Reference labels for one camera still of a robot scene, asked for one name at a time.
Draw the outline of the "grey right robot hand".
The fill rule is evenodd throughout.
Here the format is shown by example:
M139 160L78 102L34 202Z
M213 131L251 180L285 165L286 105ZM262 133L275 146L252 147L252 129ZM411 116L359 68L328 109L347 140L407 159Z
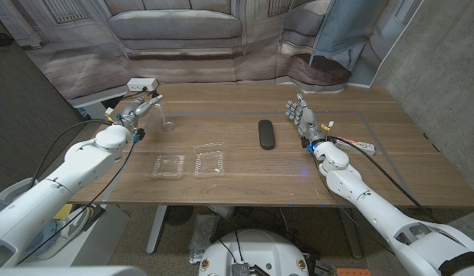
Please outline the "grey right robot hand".
M291 100L286 103L285 115L297 127L303 142L308 141L312 145L324 142L325 135L320 131L313 110L302 94L297 94L297 99L297 103Z

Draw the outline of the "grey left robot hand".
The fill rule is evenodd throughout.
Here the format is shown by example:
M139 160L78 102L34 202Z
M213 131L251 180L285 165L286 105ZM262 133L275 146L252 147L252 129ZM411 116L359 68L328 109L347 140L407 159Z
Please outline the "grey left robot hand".
M138 97L133 103L124 108L123 112L117 115L115 124L127 128L131 133L138 127L138 121L145 117L152 106L158 104L163 99L163 95L157 94L151 100L145 101L143 97Z

